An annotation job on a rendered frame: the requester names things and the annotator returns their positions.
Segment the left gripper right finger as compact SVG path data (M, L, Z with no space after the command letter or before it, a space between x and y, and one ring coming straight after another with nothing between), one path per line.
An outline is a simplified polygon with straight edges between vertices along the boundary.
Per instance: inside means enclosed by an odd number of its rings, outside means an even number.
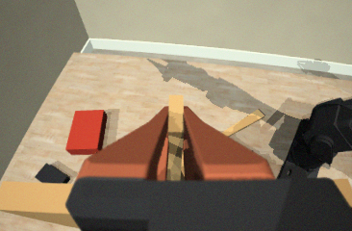
M275 179L267 159L202 121L188 106L184 106L183 158L185 180Z

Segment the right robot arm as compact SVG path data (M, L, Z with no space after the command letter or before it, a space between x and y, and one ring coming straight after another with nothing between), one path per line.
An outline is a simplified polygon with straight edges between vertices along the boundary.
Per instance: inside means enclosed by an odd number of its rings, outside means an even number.
M317 104L310 119L300 121L278 179L316 178L345 151L352 151L352 99Z

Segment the brown wooden board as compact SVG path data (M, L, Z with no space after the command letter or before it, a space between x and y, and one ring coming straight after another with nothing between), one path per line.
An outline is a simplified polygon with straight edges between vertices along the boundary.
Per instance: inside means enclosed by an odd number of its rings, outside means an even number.
M345 179L332 179L352 208L352 188ZM73 184L3 181L0 211L78 228L65 208Z

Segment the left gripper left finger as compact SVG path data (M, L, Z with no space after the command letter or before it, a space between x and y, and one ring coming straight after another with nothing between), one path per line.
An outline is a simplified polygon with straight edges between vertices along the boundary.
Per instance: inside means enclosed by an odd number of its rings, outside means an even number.
M169 154L168 107L163 107L138 129L86 158L76 180L85 176L166 180Z

